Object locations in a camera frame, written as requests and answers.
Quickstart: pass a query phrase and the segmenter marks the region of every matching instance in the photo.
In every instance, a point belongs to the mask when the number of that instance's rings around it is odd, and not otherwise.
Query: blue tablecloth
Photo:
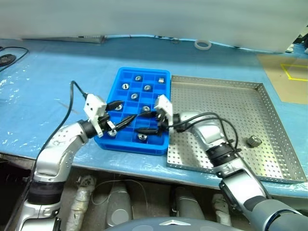
[[[69,82],[107,99],[120,67],[166,69],[174,75],[262,82],[279,114],[299,160],[308,175],[307,105],[283,103],[265,74],[256,53],[213,45],[208,51],[193,42],[155,38],[113,38],[103,44],[0,40],[0,46],[24,46],[29,55],[0,72],[0,152],[36,158],[57,127],[69,103]],[[11,49],[20,55],[23,51]],[[290,54],[308,58],[305,54]],[[67,124],[86,119],[84,100],[76,91]],[[166,156],[100,149],[91,140],[77,153],[75,166],[217,188],[211,174],[166,167]],[[307,196],[308,184],[265,182],[271,194]]]

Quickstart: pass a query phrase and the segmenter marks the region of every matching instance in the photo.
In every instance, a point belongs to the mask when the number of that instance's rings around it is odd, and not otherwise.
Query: metal tray
[[[291,142],[262,83],[173,76],[171,101],[174,113],[188,110],[216,112],[236,127],[242,157],[261,180],[279,183],[307,181]],[[226,133],[234,139],[232,129]],[[245,139],[262,140],[249,148]],[[189,132],[170,134],[167,153],[170,167],[213,173],[212,165]]]

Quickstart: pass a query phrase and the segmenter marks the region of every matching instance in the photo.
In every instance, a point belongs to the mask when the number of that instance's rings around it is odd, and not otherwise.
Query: tape roll
[[[203,46],[200,46],[198,43],[205,43],[207,46],[203,47]],[[197,39],[194,42],[194,47],[199,49],[199,50],[203,50],[203,51],[210,49],[211,46],[212,46],[212,43],[210,41],[207,41],[207,40],[201,40],[201,39],[199,40],[199,39]]]

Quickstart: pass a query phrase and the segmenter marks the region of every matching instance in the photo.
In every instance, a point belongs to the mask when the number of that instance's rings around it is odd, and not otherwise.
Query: white wall
[[[0,38],[150,34],[284,52],[308,0],[0,0]]]

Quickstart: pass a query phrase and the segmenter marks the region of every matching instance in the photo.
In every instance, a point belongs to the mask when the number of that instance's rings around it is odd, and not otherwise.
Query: wire
[[[4,68],[0,69],[0,72],[3,71],[3,70],[5,70],[5,69],[8,68],[9,66],[13,65],[14,63],[18,62],[18,61],[19,61],[20,59],[22,59],[26,54],[29,53],[29,50],[28,50],[27,48],[25,48],[25,47],[4,47],[4,48],[0,49],[0,51],[3,51],[3,50],[8,49],[8,48],[19,48],[19,49],[24,49],[24,50],[25,50],[25,53],[24,53],[22,56],[20,56],[19,58],[15,59],[14,62],[12,62],[12,63],[6,65]]]
[[[72,107],[73,107],[73,101],[74,101],[74,85],[78,88],[78,90],[81,92],[81,94],[84,96],[84,94],[86,94],[81,88],[80,86],[75,82],[75,81],[71,81],[70,82],[70,99],[69,99],[69,107],[67,109],[66,115],[63,118],[63,120],[61,121],[61,123],[59,124],[59,126],[52,132],[52,134],[47,138],[47,140],[45,141],[45,143],[43,144],[42,148],[40,149],[37,158],[39,157],[39,154],[46,148],[47,144],[50,142],[50,140],[53,138],[53,136],[57,133],[57,131],[63,126],[63,124],[66,122],[67,118],[69,117],[71,111],[72,111]],[[36,169],[36,165],[37,165],[37,160],[35,160],[32,171],[30,173],[29,176],[29,180],[25,186],[25,189],[22,193],[22,195],[19,197],[19,200],[17,201],[15,207],[14,207],[14,211],[12,212],[12,215],[4,229],[4,231],[9,230],[9,226],[11,225],[12,221],[14,220],[14,218],[16,217],[17,211],[20,208],[20,206],[22,205],[22,203],[25,201],[26,197],[28,196],[28,192],[29,192],[29,188],[30,188],[30,184],[32,182],[33,176],[34,176],[34,172]]]
[[[185,130],[188,130],[188,129],[190,129],[192,126],[194,126],[195,124],[197,124],[197,123],[199,123],[199,122],[203,122],[203,121],[207,121],[207,120],[220,120],[220,121],[224,121],[224,122],[226,122],[227,124],[229,124],[230,126],[231,126],[231,128],[233,129],[233,131],[234,131],[234,134],[235,134],[235,149],[237,148],[237,144],[238,144],[238,134],[237,134],[237,131],[236,131],[236,129],[235,129],[235,127],[233,126],[233,124],[230,122],[230,121],[228,121],[228,120],[226,120],[226,119],[224,119],[224,118],[216,118],[216,117],[211,117],[211,118],[204,118],[204,119],[200,119],[200,120],[198,120],[198,121],[196,121],[196,122],[193,122],[192,124],[190,124],[189,126],[187,126],[186,128],[185,128]]]
[[[226,120],[226,119],[224,119],[224,118],[220,118],[219,115],[218,115],[217,113],[215,113],[215,112],[205,112],[205,113],[201,113],[201,114],[195,115],[195,116],[193,116],[193,117],[191,117],[191,118],[189,118],[189,119],[187,119],[187,120],[184,120],[184,121],[182,121],[182,122],[180,122],[180,123],[176,123],[176,124],[170,125],[170,126],[168,126],[168,127],[169,127],[169,128],[172,128],[172,127],[181,126],[181,125],[183,125],[183,124],[186,124],[186,123],[188,123],[188,122],[190,122],[190,121],[192,121],[192,120],[194,120],[194,119],[197,119],[197,118],[202,117],[202,116],[205,116],[205,115],[206,115],[206,116],[208,116],[208,115],[214,115],[214,116],[217,117],[217,118],[214,118],[214,117],[212,117],[212,118],[207,118],[206,120],[210,120],[210,119],[219,120],[220,125],[221,125],[221,128],[222,128],[222,131],[223,131],[223,134],[224,134],[224,136],[226,137],[227,140],[229,140],[229,139],[228,139],[228,136],[227,136],[227,134],[226,134],[225,127],[224,127],[224,125],[223,125],[222,122],[225,121],[226,123],[228,123],[228,124],[232,127],[232,129],[233,129],[233,131],[234,131],[234,133],[235,133],[235,136],[236,136],[236,140],[235,140],[235,148],[233,148],[232,145],[231,145],[231,147],[232,147],[233,149],[236,149],[236,148],[237,148],[237,145],[238,145],[238,135],[237,135],[237,131],[236,131],[235,127],[233,126],[233,124],[232,124],[230,121],[228,121],[228,120]],[[197,124],[197,123],[199,123],[199,122],[202,122],[202,121],[205,121],[205,120],[201,119],[201,120],[198,120],[198,121],[196,121],[196,122],[194,122],[194,123],[192,123],[192,124],[195,125],[195,124]],[[193,125],[186,127],[185,130],[191,128],[192,126],[193,126]]]
[[[103,184],[107,184],[107,183],[111,183],[111,182],[115,183],[115,182],[120,182],[120,181],[132,181],[132,182],[134,182],[134,183],[140,185],[140,187],[142,188],[142,191],[143,191],[143,195],[144,195],[144,200],[145,200],[145,204],[146,204],[146,211],[148,211],[148,198],[147,198],[147,196],[146,196],[144,186],[143,186],[140,182],[138,182],[138,181],[136,181],[136,180],[130,180],[130,179],[128,179],[128,180],[107,180],[107,181],[101,182],[101,183],[99,183],[98,185],[96,185],[94,191],[95,191],[98,187],[100,187],[101,185],[103,185]],[[91,195],[91,201],[92,201],[92,203],[93,203],[94,205],[102,205],[103,203],[105,203],[106,201],[109,200],[109,197],[110,197],[113,193],[116,193],[116,192],[121,192],[121,191],[119,190],[119,191],[115,191],[115,192],[110,193],[105,199],[103,199],[101,202],[98,202],[98,203],[97,203],[97,202],[94,202],[94,200],[93,200],[93,193],[92,193],[92,195]]]

